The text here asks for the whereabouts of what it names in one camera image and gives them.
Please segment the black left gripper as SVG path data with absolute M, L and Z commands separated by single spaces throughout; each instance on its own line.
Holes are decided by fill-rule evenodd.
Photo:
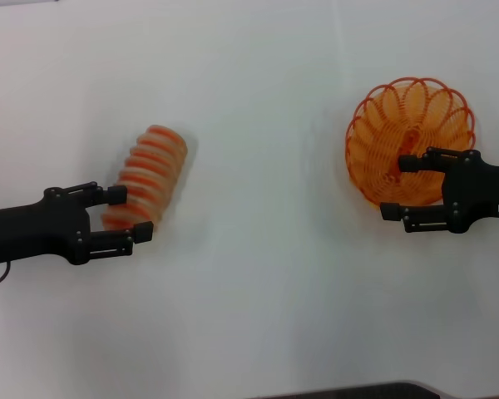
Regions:
M 49 188 L 34 204 L 0 209 L 0 263 L 52 254 L 70 264 L 85 264 L 90 256 L 130 256 L 135 244 L 153 237 L 152 222 L 131 227 L 91 231 L 88 207 L 127 201 L 124 185 L 97 182 L 69 188 Z

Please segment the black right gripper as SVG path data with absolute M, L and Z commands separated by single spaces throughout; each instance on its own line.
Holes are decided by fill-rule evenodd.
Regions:
M 428 147 L 421 156 L 400 155 L 401 172 L 445 173 L 442 183 L 444 204 L 405 206 L 381 203 L 382 218 L 402 221 L 407 233 L 449 231 L 465 233 L 479 219 L 499 218 L 499 166 L 490 165 L 477 150 L 449 150 Z

